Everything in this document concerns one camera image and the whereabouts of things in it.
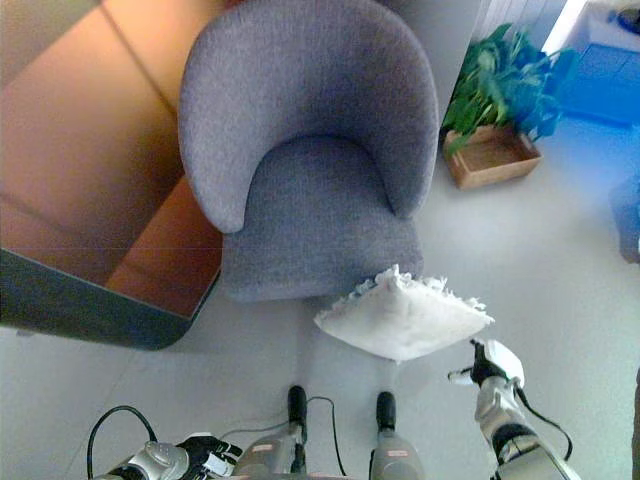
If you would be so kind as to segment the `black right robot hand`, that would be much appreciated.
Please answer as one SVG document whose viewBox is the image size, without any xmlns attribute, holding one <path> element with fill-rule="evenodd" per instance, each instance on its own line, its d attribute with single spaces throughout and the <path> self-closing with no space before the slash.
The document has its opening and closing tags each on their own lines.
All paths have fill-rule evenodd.
<svg viewBox="0 0 640 480">
<path fill-rule="evenodd" d="M 498 377 L 516 387 L 525 385 L 523 364 L 508 347 L 495 339 L 472 338 L 469 343 L 474 348 L 472 365 L 450 371 L 447 374 L 449 382 L 480 387 L 485 380 Z"/>
</svg>

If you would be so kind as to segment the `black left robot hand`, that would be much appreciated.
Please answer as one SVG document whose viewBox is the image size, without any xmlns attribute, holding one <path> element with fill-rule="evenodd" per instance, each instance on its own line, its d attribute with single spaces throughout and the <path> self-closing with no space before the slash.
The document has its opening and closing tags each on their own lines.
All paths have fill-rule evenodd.
<svg viewBox="0 0 640 480">
<path fill-rule="evenodd" d="M 181 479 L 230 477 L 243 450 L 212 435 L 191 435 L 177 444 L 188 457 L 188 467 Z"/>
</svg>

